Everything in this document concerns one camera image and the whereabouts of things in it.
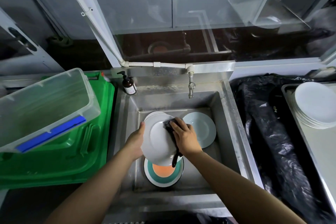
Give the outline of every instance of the transparent plastic box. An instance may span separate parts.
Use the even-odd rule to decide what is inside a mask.
[[[100,115],[79,68],[0,98],[0,152],[27,152]]]

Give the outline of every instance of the plate with orange center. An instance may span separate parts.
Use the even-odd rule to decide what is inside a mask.
[[[174,185],[182,176],[184,169],[183,158],[177,162],[176,167],[158,166],[145,158],[145,174],[147,179],[157,187],[166,188]]]

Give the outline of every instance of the blue handle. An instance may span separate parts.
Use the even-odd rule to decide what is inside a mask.
[[[70,130],[76,126],[79,126],[80,124],[86,122],[86,119],[83,116],[77,116],[75,118],[73,118],[72,120],[69,120],[55,128],[53,128],[50,133],[45,132],[43,134],[40,134],[37,137],[34,137],[32,139],[30,139],[29,141],[26,141],[18,146],[16,146],[16,149],[19,150],[20,152],[24,153],[56,136],[58,136],[59,134]]]

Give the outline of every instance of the sink basin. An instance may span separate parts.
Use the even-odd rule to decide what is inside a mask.
[[[138,85],[138,93],[133,96],[126,95],[119,88],[108,157],[111,158],[124,146],[128,136],[151,112],[163,111],[178,117],[202,112],[212,118],[217,130],[215,141],[204,148],[204,152],[262,187],[229,82],[197,83],[194,97],[189,99],[188,94],[187,83]],[[146,178],[142,157],[133,162],[105,220],[136,222],[148,220],[150,213],[181,210],[218,217],[231,216],[187,158],[184,157],[180,180],[169,188],[159,188]]]

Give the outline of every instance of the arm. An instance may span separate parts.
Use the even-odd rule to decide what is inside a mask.
[[[181,153],[198,169],[239,224],[305,223],[281,201],[202,151],[191,125],[171,122]]]
[[[142,156],[144,131],[145,123],[141,122],[124,148],[57,207],[45,224],[101,223],[132,162]]]

